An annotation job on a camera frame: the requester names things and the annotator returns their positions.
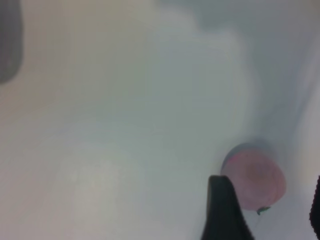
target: pink circular object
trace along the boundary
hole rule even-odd
[[[221,174],[233,184],[240,206],[258,211],[277,202],[286,192],[285,176],[278,165],[258,148],[230,156]]]

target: pink balloon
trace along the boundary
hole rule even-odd
[[[231,180],[239,204],[246,210],[269,207],[286,192],[284,174],[259,149],[240,150],[227,159],[221,174]]]

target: dark object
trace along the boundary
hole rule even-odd
[[[264,211],[267,211],[268,209],[270,209],[271,207],[270,206],[265,206],[265,207],[262,207],[260,208],[258,211],[256,211],[256,213],[260,216],[260,214]]]
[[[23,57],[20,0],[0,0],[0,84],[18,72]]]
[[[226,176],[209,178],[207,219],[201,240],[254,240]]]
[[[319,239],[320,236],[320,176],[317,181],[313,203],[309,215],[311,226],[316,234],[316,237]]]

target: black object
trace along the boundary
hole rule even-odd
[[[23,58],[20,0],[0,0],[0,84],[12,79]]]
[[[209,178],[206,210],[201,240],[254,240],[228,177]]]
[[[313,203],[309,214],[309,220],[311,226],[316,234],[316,237],[320,237],[320,176],[317,181]]]

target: white wall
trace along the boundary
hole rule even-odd
[[[272,4],[270,15],[279,9]],[[200,238],[209,175],[234,144],[259,133],[252,126],[261,118],[261,65],[268,73],[280,59],[270,78],[287,77],[317,18],[294,3],[274,37],[259,41],[268,19],[256,23],[261,35],[234,19],[206,30],[195,8],[183,5],[22,1],[24,63],[0,87],[1,239]],[[275,94],[263,99],[273,106],[282,100]],[[315,238],[307,217],[319,165],[319,102],[312,100],[301,128],[301,160],[286,171],[290,192],[260,220],[245,213],[259,240]]]

